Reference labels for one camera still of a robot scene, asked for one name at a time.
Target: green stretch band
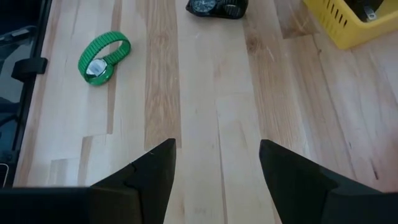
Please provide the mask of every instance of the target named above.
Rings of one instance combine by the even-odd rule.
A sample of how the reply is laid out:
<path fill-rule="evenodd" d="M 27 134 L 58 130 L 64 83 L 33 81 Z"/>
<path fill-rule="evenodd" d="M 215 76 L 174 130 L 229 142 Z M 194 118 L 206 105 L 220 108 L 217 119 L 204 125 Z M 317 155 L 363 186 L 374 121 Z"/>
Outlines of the green stretch band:
<path fill-rule="evenodd" d="M 102 73 L 100 76 L 87 74 L 88 66 L 95 59 L 95 56 L 107 45 L 117 41 L 122 41 L 122 44 L 117 50 L 103 58 L 97 58 L 104 60 L 107 63 L 104 73 Z M 111 31 L 102 34 L 93 40 L 80 56 L 78 64 L 80 74 L 89 84 L 102 85 L 112 77 L 114 66 L 123 60 L 130 53 L 130 50 L 130 42 L 122 33 Z"/>

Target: green watch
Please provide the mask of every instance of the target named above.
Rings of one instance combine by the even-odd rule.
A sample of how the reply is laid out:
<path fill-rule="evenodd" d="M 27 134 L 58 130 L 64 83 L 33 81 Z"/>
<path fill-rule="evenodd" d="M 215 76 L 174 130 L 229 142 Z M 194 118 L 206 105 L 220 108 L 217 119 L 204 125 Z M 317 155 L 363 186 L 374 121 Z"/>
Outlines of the green watch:
<path fill-rule="evenodd" d="M 117 50 L 103 58 L 95 56 L 107 45 L 121 41 Z M 82 77 L 92 85 L 102 85 L 113 75 L 114 66 L 123 60 L 131 50 L 130 41 L 117 31 L 107 32 L 94 39 L 84 50 L 79 59 L 78 69 Z"/>

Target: wooden table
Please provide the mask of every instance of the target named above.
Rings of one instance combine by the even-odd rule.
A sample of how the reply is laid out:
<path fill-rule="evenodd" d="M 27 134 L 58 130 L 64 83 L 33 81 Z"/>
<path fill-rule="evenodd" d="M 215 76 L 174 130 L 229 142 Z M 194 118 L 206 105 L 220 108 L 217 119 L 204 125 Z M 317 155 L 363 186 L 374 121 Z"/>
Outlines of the wooden table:
<path fill-rule="evenodd" d="M 258 158 L 271 139 L 398 190 L 398 32 L 342 51 L 300 0 L 250 0 L 237 21 L 186 3 L 53 0 L 15 185 L 90 185 L 176 138 L 166 223 L 274 223 Z M 78 59 L 109 30 L 132 53 L 89 86 Z"/>

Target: yellow basket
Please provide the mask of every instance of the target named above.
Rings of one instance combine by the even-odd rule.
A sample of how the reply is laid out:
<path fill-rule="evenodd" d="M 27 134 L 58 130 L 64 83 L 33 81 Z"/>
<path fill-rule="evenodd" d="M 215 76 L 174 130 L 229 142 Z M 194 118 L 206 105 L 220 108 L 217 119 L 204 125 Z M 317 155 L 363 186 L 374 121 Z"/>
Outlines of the yellow basket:
<path fill-rule="evenodd" d="M 362 22 L 344 0 L 304 0 L 340 49 L 398 29 L 398 0 L 384 0 L 377 19 Z"/>

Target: watch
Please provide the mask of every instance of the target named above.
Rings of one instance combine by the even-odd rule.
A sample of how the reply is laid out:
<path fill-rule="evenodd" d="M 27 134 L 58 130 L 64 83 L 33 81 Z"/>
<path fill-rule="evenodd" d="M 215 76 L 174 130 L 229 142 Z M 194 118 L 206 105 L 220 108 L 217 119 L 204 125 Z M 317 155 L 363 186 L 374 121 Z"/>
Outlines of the watch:
<path fill-rule="evenodd" d="M 186 10 L 200 17 L 240 19 L 248 8 L 248 0 L 189 0 Z"/>
<path fill-rule="evenodd" d="M 114 52 L 102 58 L 95 56 L 106 46 L 121 41 Z M 80 56 L 78 69 L 82 77 L 92 85 L 102 85 L 113 75 L 114 66 L 123 60 L 131 50 L 130 41 L 118 31 L 111 31 L 94 39 Z"/>

